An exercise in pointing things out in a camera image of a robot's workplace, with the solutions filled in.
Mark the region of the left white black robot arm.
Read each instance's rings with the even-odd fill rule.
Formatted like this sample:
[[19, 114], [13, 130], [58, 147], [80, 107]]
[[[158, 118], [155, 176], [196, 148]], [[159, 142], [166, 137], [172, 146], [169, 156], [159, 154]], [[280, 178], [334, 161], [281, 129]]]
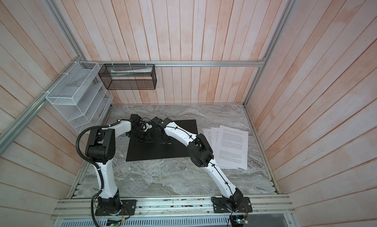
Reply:
[[130, 119], [120, 119], [113, 124], [87, 129], [90, 134], [85, 156], [96, 169], [100, 191], [95, 199], [98, 200], [98, 208], [104, 212], [117, 215], [122, 209], [113, 174], [116, 138], [125, 134], [142, 142], [149, 142], [151, 127], [151, 123], [143, 121], [137, 114], [132, 114]]

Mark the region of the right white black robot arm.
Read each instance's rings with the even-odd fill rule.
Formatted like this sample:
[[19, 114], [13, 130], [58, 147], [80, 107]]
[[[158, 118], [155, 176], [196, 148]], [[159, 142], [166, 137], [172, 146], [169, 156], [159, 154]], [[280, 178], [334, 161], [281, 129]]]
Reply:
[[155, 117], [152, 119], [152, 125], [161, 135], [171, 137], [186, 146], [193, 164], [203, 168], [220, 189], [226, 208], [231, 212], [239, 209], [243, 194], [221, 170], [203, 134], [190, 133], [169, 118], [162, 120]]

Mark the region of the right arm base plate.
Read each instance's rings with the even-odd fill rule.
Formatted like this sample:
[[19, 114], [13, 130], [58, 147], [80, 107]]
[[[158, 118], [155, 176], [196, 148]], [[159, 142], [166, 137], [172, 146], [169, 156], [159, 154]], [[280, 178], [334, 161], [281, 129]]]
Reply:
[[230, 199], [224, 197], [211, 197], [214, 213], [250, 213], [253, 211], [250, 198], [243, 197], [239, 205], [233, 209], [233, 203]]

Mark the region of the white folder black inside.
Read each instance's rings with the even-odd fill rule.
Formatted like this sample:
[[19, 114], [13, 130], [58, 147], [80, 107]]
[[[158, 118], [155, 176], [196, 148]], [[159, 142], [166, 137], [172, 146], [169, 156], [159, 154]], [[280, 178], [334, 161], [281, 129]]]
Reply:
[[[142, 119], [152, 124], [152, 120], [148, 118]], [[171, 144], [160, 145], [155, 128], [152, 127], [150, 131], [152, 142], [141, 143], [138, 139], [130, 138], [126, 157], [127, 161], [189, 157], [186, 146], [173, 138]]]

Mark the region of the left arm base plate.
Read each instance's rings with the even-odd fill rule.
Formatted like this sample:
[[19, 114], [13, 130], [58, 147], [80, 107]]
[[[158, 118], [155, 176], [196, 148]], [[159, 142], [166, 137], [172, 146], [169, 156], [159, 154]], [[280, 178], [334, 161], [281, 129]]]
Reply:
[[121, 206], [112, 208], [107, 204], [99, 204], [95, 210], [95, 216], [117, 216], [126, 215], [133, 216], [135, 214], [135, 208], [137, 200], [123, 199], [120, 200]]

